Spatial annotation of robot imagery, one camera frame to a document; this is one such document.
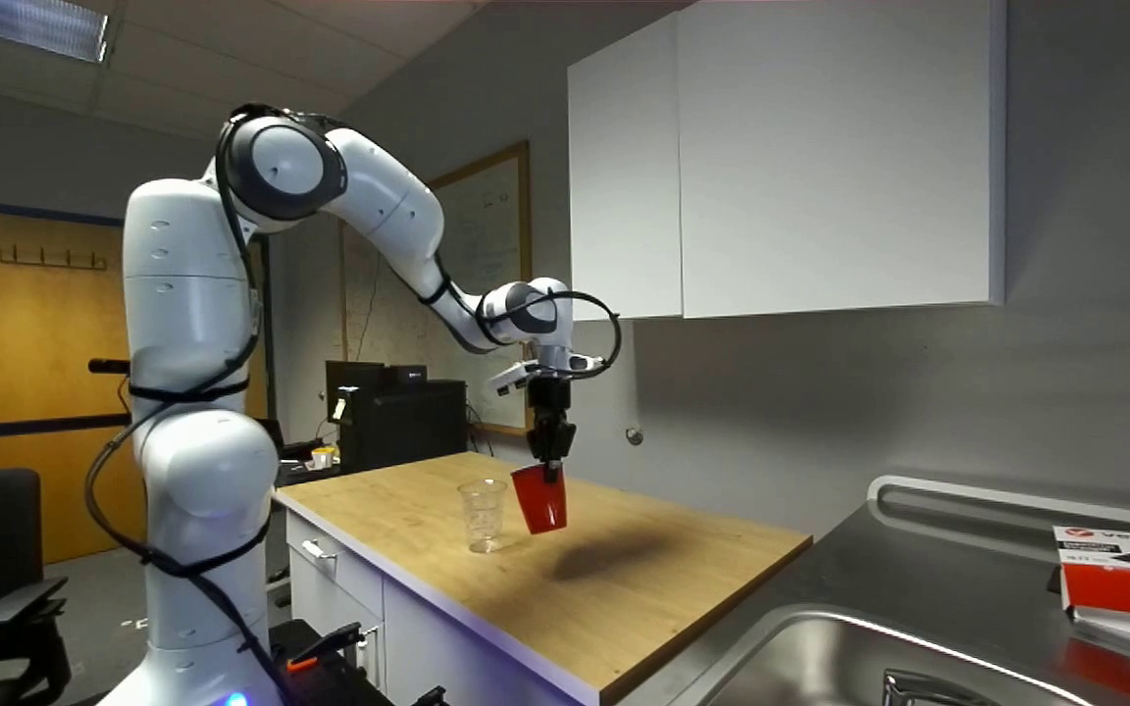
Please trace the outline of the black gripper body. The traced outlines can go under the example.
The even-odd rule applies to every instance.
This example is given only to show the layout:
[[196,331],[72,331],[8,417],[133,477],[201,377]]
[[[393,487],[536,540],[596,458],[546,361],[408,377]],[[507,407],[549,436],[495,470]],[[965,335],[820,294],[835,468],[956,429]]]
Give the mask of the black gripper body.
[[571,445],[569,385],[559,377],[533,377],[524,399],[531,399],[531,439],[536,446],[569,446]]

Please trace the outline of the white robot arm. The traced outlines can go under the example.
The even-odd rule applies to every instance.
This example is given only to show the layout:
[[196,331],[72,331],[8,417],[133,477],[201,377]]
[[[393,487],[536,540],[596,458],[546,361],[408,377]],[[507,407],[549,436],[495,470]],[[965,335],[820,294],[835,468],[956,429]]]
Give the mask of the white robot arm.
[[439,264],[442,207],[393,153],[350,127],[242,106],[196,177],[144,179],[125,200],[120,289],[130,445],[144,477],[136,545],[144,660],[96,706],[286,706],[268,650],[272,487],[278,446],[248,417],[260,341],[248,242],[310,215],[350,222],[470,353],[523,345],[536,395],[533,455],[569,446],[571,353],[555,277],[463,289]]

